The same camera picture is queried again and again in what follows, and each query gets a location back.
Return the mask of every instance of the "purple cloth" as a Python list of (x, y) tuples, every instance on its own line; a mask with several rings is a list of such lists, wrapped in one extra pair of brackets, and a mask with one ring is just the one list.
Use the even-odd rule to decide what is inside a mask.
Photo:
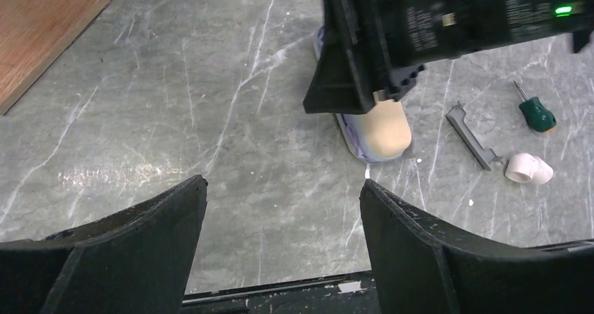
[(359, 136), (357, 134), (357, 129), (354, 126), (354, 118), (349, 114), (339, 114), (340, 118), (343, 120), (345, 124), (345, 132), (347, 133), (347, 137), (349, 138), (350, 144), (353, 146), (355, 151), (357, 152), (357, 157), (369, 161), (365, 152), (361, 147), (361, 142), (359, 141)]

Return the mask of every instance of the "pipe fitting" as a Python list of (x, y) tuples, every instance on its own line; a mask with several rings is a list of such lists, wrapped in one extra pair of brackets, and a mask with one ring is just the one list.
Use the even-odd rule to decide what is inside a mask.
[(553, 168), (538, 156), (519, 153), (509, 159), (505, 177), (518, 183), (545, 184), (554, 175)]

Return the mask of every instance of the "wooden board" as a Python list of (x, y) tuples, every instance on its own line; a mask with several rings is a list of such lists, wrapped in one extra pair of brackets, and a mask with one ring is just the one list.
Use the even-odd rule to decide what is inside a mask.
[(0, 0), (0, 114), (110, 1)]

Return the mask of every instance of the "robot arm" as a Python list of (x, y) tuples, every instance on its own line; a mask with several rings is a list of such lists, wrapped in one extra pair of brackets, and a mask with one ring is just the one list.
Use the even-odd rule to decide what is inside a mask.
[(594, 0), (323, 0), (324, 47), (305, 112), (365, 114), (399, 101), (424, 63), (572, 34), (590, 43)]

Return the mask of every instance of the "gray marble surface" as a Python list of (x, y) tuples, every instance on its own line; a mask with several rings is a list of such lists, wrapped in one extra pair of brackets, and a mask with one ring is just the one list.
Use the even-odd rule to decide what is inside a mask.
[[(369, 268), (366, 166), (331, 115), (301, 106), (321, 18), (320, 0), (114, 0), (0, 117), (0, 240), (39, 239), (203, 174), (188, 292)], [(503, 243), (594, 238), (593, 67), (593, 49), (570, 55), (564, 36), (430, 63), (404, 101), (415, 158), (370, 176)], [(553, 132), (528, 129), (514, 79), (555, 112)], [(484, 146), (541, 156), (551, 182), (482, 170), (444, 119), (458, 100)]]

